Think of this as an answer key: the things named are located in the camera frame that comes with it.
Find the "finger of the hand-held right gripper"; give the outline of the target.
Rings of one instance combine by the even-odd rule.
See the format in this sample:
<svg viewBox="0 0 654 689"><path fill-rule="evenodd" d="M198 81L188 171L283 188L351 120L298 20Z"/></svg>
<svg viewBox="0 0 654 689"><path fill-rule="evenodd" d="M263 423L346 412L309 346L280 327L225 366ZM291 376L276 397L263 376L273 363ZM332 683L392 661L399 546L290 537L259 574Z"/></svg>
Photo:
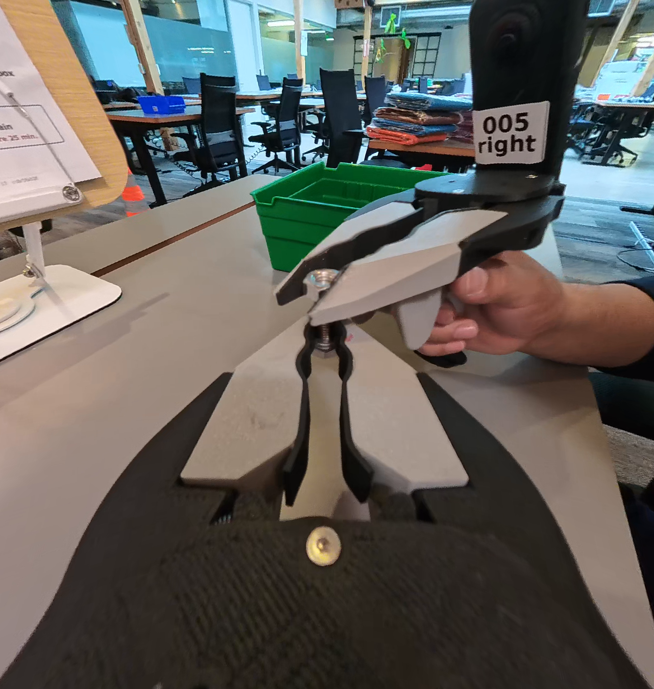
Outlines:
<svg viewBox="0 0 654 689"><path fill-rule="evenodd" d="M314 247L274 291L280 306L305 296L304 279L318 269L344 270L380 248L406 238L423 221L411 202L388 201L352 214Z"/></svg>
<svg viewBox="0 0 654 689"><path fill-rule="evenodd" d="M446 211L418 225L406 238L351 263L311 309L311 325L363 315L450 284L459 271L460 242L506 215Z"/></svg>

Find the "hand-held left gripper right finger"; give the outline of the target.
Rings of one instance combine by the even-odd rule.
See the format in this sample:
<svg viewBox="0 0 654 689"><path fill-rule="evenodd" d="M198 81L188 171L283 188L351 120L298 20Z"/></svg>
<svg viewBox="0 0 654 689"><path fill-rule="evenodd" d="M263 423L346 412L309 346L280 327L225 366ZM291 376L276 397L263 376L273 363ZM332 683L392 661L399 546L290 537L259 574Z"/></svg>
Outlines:
<svg viewBox="0 0 654 689"><path fill-rule="evenodd" d="M375 487L406 495L469 482L417 372L354 324L341 325L340 452L344 480L366 502Z"/></svg>

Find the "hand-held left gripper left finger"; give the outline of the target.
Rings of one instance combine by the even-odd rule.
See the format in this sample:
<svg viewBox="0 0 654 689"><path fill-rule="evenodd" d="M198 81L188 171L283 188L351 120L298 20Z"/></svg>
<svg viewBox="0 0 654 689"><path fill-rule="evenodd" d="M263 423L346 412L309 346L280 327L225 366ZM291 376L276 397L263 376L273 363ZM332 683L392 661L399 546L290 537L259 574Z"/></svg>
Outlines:
<svg viewBox="0 0 654 689"><path fill-rule="evenodd" d="M307 469L312 339L294 323L228 379L180 475L185 484L283 493L292 506Z"/></svg>

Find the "large steel hex bolt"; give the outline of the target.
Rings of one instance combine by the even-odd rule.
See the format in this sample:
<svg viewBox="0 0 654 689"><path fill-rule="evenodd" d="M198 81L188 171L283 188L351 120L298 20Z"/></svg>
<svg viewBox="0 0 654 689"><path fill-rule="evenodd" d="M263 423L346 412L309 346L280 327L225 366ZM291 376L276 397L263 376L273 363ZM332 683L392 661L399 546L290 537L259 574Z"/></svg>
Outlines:
<svg viewBox="0 0 654 689"><path fill-rule="evenodd" d="M320 299L326 296L331 286L339 277L336 269L316 269L309 272L303 280L306 297L316 305ZM316 332L315 348L322 349L334 348L334 340L331 334L331 323L324 323L314 327Z"/></svg>

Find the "green plastic bin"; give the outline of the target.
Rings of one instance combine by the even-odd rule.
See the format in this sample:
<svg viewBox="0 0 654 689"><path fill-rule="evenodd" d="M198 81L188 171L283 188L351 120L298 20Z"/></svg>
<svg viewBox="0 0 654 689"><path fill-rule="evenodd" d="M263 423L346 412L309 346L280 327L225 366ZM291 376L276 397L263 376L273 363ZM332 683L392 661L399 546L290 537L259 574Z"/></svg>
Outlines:
<svg viewBox="0 0 654 689"><path fill-rule="evenodd" d="M354 212L412 189L442 172L383 165L323 162L280 177L251 193L270 262L290 272Z"/></svg>

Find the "person's right forearm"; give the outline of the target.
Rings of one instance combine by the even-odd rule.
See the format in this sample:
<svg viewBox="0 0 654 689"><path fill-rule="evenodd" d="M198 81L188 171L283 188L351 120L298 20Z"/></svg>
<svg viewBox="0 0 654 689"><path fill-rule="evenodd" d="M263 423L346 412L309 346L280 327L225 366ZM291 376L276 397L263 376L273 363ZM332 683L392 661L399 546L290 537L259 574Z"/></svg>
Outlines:
<svg viewBox="0 0 654 689"><path fill-rule="evenodd" d="M654 276L565 285L544 356L625 378L654 381Z"/></svg>

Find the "person's right hand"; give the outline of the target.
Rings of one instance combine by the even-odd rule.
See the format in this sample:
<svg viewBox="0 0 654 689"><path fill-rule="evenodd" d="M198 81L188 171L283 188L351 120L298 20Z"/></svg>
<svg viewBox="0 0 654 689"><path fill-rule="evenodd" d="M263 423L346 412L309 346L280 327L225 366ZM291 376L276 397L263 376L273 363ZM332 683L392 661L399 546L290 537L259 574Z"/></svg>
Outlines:
<svg viewBox="0 0 654 689"><path fill-rule="evenodd" d="M564 306L564 284L524 252L503 252L452 282L418 353L521 351L551 328Z"/></svg>

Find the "stack of folded cloths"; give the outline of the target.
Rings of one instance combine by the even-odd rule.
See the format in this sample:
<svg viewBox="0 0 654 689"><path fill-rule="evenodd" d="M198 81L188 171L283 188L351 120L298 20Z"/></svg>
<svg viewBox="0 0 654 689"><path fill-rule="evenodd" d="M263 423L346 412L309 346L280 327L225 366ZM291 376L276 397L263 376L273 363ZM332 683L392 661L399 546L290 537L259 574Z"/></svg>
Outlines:
<svg viewBox="0 0 654 689"><path fill-rule="evenodd" d="M472 142L472 110L472 99L465 97L390 92L375 110L366 134L371 139L403 145Z"/></svg>

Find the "black office chair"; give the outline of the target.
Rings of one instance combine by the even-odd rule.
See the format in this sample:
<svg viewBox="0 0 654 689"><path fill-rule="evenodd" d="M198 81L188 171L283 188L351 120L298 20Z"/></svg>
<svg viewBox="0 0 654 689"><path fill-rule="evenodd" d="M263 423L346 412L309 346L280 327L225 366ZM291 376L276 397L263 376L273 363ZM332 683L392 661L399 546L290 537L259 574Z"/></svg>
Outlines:
<svg viewBox="0 0 654 689"><path fill-rule="evenodd" d="M366 76L363 81L366 94L366 102L363 110L363 122L370 126L373 116L378 108L384 106L387 94L387 81L385 76Z"/></svg>
<svg viewBox="0 0 654 689"><path fill-rule="evenodd" d="M198 134L174 132L183 139L187 151L174 154L174 161L192 163L202 177L202 185L188 196L222 185L217 173L227 172L230 180L248 175L241 125L236 116L236 82L231 76L200 74L201 120Z"/></svg>
<svg viewBox="0 0 654 689"><path fill-rule="evenodd" d="M263 133L249 136L248 141L260 144L267 155L273 158L252 170L252 173L267 173L270 168L277 173L280 168L295 172L301 168L300 145L301 132L298 115L303 82L301 79L284 78L279 105L274 111L274 122L258 122L256 126L262 128Z"/></svg>
<svg viewBox="0 0 654 689"><path fill-rule="evenodd" d="M326 166L337 168L341 163L357 163L365 133L358 108L354 71L320 68L329 130L329 153Z"/></svg>

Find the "white stand base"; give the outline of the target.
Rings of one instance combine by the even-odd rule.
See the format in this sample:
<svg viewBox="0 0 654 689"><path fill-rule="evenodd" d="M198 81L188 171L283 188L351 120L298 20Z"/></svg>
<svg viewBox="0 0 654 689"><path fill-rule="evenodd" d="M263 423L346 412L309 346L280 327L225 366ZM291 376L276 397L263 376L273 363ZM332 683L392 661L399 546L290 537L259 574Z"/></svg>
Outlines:
<svg viewBox="0 0 654 689"><path fill-rule="evenodd" d="M21 275L0 282L0 362L115 304L122 289L64 264L47 266L41 223L22 227L27 252Z"/></svg>

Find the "person's office chair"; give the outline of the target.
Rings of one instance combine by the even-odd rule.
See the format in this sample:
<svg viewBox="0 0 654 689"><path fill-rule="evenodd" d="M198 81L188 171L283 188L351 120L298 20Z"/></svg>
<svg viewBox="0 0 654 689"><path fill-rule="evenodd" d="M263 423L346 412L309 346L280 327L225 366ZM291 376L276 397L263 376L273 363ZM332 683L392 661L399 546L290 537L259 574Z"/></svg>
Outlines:
<svg viewBox="0 0 654 689"><path fill-rule="evenodd" d="M602 422L654 441L654 382L589 374Z"/></svg>

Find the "orange traffic cone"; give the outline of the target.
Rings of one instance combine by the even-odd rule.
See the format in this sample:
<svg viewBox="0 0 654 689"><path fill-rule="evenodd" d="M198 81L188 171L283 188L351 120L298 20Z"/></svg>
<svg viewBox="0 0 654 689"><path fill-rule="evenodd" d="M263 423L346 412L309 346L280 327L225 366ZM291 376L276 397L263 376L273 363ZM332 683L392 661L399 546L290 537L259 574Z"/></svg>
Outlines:
<svg viewBox="0 0 654 689"><path fill-rule="evenodd" d="M133 217L145 211L149 211L150 207L145 199L142 188L138 185L137 179L134 176L131 168L127 167L127 179L122 192L122 200L127 217Z"/></svg>

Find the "small blue storage bin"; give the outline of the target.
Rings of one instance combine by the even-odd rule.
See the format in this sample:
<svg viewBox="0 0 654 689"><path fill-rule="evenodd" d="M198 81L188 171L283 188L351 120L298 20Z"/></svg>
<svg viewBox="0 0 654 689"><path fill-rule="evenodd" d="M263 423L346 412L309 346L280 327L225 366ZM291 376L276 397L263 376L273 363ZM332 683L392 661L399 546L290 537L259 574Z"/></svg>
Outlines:
<svg viewBox="0 0 654 689"><path fill-rule="evenodd" d="M147 95L138 96L137 102L148 116L170 116L184 114L186 103L182 96Z"/></svg>

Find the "wooden display board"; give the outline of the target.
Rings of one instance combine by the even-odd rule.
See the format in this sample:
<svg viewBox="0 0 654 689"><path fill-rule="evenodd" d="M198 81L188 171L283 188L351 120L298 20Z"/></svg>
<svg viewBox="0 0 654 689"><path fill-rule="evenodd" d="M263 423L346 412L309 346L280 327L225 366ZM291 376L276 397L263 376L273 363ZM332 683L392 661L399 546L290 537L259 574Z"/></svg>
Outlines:
<svg viewBox="0 0 654 689"><path fill-rule="evenodd" d="M97 168L98 177L76 183L82 194L80 203L44 214L13 210L9 219L0 221L0 231L106 205L120 196L127 177L116 134L49 1L0 1L0 56L5 47L18 52L16 43Z"/></svg>

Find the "printed instruction sheet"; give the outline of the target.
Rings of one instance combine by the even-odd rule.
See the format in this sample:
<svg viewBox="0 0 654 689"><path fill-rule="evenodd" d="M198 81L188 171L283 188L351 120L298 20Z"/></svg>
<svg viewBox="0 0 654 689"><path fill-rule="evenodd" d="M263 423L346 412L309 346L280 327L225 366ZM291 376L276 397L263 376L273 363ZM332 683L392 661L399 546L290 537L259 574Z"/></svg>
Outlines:
<svg viewBox="0 0 654 689"><path fill-rule="evenodd" d="M73 207L100 177L0 7L0 222Z"/></svg>

